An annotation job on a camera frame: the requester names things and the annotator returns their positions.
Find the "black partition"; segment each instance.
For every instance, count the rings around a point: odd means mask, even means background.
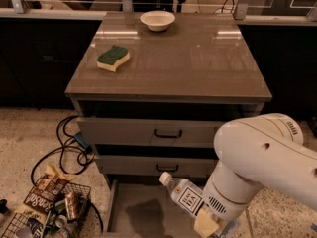
[[[0,105],[72,108],[64,92],[100,23],[0,18]]]
[[[317,115],[317,27],[240,25],[272,93],[263,113]]]

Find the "drawer handle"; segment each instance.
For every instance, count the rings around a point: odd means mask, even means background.
[[[154,133],[155,133],[155,136],[158,137],[158,138],[178,139],[178,138],[180,138],[181,135],[182,135],[182,130],[179,130],[177,135],[164,135],[164,134],[159,134],[157,129],[154,129]]]
[[[159,167],[159,164],[156,165],[156,169],[159,172],[176,172],[178,171],[178,165],[176,165],[176,167]]]

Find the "white bottle cap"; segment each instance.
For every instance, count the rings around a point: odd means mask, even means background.
[[[162,183],[164,186],[167,186],[169,182],[172,179],[172,175],[169,172],[164,172],[163,174],[160,175],[159,181]]]

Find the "snack bag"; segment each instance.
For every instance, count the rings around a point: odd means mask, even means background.
[[[75,178],[76,175],[65,174],[60,168],[48,164],[45,175],[15,212],[45,224],[47,215],[54,207],[62,190]]]

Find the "closed drawer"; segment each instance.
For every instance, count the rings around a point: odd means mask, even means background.
[[[222,122],[78,118],[89,144],[212,148]]]
[[[171,172],[175,176],[206,178],[215,168],[216,160],[186,158],[154,158],[131,156],[96,156],[95,162],[100,173],[159,176]]]

